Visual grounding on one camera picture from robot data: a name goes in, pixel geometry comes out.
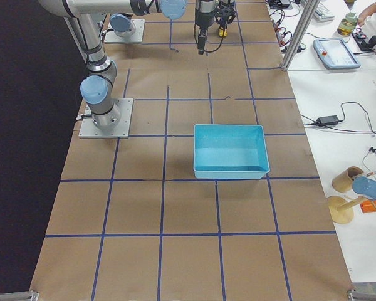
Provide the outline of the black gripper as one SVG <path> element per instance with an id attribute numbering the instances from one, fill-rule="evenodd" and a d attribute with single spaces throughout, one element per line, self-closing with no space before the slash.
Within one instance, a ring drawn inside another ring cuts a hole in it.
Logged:
<path id="1" fill-rule="evenodd" d="M 207 39 L 207 29 L 216 22 L 225 31 L 236 17 L 235 2 L 230 0 L 196 1 L 195 25 L 199 27 L 197 36 L 198 54 L 203 55 Z"/>

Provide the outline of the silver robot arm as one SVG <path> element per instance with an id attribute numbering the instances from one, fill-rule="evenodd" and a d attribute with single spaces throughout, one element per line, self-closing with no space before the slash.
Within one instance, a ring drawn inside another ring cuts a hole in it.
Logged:
<path id="1" fill-rule="evenodd" d="M 181 18 L 187 1 L 40 1 L 48 12 L 66 18 L 86 55 L 89 76 L 80 85 L 80 92 L 91 110 L 91 119 L 98 129 L 119 124 L 121 110 L 110 94 L 117 76 L 114 61 L 108 58 L 92 14 L 110 15 L 110 24 L 116 34 L 132 29 L 132 16 L 161 13 L 171 20 Z"/>
<path id="2" fill-rule="evenodd" d="M 110 29 L 101 30 L 100 36 L 104 37 L 109 32 L 114 32 L 116 36 L 130 36 L 136 32 L 136 27 L 132 21 L 132 15 L 129 14 L 111 14 Z"/>

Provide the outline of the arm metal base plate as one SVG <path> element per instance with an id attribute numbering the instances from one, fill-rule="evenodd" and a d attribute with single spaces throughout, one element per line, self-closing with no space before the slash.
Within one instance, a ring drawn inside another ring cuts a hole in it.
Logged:
<path id="1" fill-rule="evenodd" d="M 113 108 L 105 115 L 93 114 L 86 105 L 79 131 L 81 139 L 127 139 L 133 111 L 132 98 L 113 98 Z"/>
<path id="2" fill-rule="evenodd" d="M 144 19 L 132 19 L 129 29 L 126 31 L 114 31 L 109 23 L 105 32 L 104 43 L 106 44 L 137 44 L 142 43 L 144 37 Z"/>

